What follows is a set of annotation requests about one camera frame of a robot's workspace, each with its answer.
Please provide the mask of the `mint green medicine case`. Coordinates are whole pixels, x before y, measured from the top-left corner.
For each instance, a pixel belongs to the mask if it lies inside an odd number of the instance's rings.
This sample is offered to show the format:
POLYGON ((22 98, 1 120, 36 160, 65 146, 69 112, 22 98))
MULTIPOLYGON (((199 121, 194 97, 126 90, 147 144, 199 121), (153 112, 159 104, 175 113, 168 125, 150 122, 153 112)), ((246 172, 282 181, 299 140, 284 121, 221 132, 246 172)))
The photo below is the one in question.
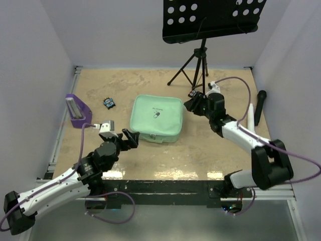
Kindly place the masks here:
POLYGON ((183 115, 179 98, 141 94, 134 101, 129 125, 142 140, 174 143, 182 130, 183 115))

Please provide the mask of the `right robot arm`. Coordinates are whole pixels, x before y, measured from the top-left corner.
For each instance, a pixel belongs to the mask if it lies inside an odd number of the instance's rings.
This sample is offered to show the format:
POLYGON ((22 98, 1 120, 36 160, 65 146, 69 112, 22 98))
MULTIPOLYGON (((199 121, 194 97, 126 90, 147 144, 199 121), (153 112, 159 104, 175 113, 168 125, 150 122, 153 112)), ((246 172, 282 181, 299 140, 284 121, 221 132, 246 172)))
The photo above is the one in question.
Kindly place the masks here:
POLYGON ((211 130, 226 138, 251 156, 251 170, 240 170, 224 177, 223 191, 235 197, 241 188, 269 189, 293 178, 294 172, 285 145, 280 140, 270 141, 243 128, 226 113, 225 99, 220 93, 205 95, 199 91, 189 93, 184 103, 187 111, 209 120, 211 130))

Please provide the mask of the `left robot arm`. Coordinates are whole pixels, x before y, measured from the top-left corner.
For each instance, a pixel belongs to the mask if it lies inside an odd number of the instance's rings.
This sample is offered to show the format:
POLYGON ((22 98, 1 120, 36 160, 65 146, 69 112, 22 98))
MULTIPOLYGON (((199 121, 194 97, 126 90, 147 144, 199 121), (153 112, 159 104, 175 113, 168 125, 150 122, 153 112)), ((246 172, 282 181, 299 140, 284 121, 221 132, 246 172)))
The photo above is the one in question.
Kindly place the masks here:
POLYGON ((103 192, 102 174, 112 169, 122 151, 138 147, 140 133, 123 129, 120 134, 110 137, 101 136, 103 143, 57 178, 24 193, 11 191, 5 195, 4 217, 1 223, 8 223, 12 235, 21 234, 31 228, 36 217, 45 214, 66 202, 74 199, 106 198, 109 195, 124 195, 132 204, 134 199, 121 191, 103 192))

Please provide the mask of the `red owl toy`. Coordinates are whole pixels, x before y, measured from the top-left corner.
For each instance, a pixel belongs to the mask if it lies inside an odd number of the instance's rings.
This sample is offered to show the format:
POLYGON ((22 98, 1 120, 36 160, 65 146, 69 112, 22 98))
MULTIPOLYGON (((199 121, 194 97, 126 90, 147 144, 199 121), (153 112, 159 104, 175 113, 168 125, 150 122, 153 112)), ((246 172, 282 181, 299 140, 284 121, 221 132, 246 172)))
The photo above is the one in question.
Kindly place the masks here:
POLYGON ((192 99, 195 99, 195 98, 199 98, 199 97, 202 97, 202 93, 199 92, 199 91, 196 91, 196 90, 192 90, 190 91, 190 93, 188 94, 188 97, 192 98, 192 99))

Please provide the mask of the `white microphone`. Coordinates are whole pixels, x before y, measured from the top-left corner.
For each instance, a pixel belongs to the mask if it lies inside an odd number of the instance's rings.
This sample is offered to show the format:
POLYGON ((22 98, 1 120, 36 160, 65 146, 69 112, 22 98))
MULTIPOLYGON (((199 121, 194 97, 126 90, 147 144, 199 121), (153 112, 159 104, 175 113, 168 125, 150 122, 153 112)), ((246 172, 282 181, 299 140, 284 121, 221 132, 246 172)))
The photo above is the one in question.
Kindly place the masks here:
POLYGON ((247 111, 247 129, 250 132, 255 133, 255 124, 254 124, 254 106, 250 103, 247 111))

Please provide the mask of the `blue owl toy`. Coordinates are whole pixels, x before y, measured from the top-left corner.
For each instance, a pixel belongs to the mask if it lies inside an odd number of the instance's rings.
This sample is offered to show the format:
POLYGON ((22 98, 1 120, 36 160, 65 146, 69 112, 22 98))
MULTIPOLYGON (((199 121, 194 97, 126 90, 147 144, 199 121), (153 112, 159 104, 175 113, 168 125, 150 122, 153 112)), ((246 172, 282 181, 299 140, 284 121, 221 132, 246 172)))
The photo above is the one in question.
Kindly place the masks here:
POLYGON ((113 101, 112 98, 107 97, 104 101, 103 101, 104 106, 106 106, 107 109, 111 109, 113 107, 116 106, 115 102, 113 101))

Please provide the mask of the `black microphone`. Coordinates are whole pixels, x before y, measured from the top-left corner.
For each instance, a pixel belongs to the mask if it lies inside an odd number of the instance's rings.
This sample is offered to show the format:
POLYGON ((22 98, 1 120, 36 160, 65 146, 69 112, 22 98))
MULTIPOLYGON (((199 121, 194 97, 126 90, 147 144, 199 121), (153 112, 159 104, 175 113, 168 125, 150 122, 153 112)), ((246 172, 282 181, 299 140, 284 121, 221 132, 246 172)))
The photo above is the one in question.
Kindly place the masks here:
POLYGON ((258 126, 258 124, 260 122, 266 97, 267 97, 267 92, 265 90, 260 90, 257 93, 257 105, 256 105, 256 109, 254 112, 254 126, 255 127, 258 126))

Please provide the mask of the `purple metronome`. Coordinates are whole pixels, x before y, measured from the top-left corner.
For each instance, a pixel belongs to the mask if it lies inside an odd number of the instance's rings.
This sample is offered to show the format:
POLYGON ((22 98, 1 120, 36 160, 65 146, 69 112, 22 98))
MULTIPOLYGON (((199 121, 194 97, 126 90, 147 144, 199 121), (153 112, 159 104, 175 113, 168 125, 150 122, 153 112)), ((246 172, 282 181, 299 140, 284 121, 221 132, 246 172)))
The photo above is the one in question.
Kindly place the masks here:
POLYGON ((71 93, 66 95, 65 101, 73 128, 81 129, 83 124, 91 124, 92 111, 88 105, 71 93))

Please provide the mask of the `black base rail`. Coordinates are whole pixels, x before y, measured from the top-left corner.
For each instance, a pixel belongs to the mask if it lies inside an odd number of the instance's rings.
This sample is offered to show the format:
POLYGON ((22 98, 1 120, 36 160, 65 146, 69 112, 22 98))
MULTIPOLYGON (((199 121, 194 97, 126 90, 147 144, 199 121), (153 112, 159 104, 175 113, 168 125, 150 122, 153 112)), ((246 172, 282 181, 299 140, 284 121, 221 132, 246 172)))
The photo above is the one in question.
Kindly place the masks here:
POLYGON ((103 180, 90 185, 90 195, 120 191, 127 193, 136 205, 200 205, 220 208, 239 196, 251 198, 246 188, 225 192, 222 180, 103 180))

